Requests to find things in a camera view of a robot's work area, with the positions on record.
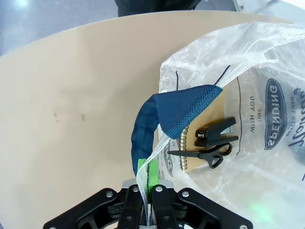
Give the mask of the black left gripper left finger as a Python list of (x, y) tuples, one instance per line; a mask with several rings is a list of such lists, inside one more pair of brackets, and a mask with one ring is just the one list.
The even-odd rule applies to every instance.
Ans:
[(143, 199), (136, 180), (123, 183), (119, 192), (104, 188), (44, 224), (45, 229), (104, 229), (118, 223), (119, 229), (147, 225)]

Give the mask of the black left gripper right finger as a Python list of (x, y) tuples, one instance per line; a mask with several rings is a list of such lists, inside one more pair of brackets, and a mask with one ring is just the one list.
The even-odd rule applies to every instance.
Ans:
[(147, 224), (157, 229), (251, 229), (250, 220), (222, 207), (191, 188), (176, 192), (159, 178), (158, 162), (147, 166)]

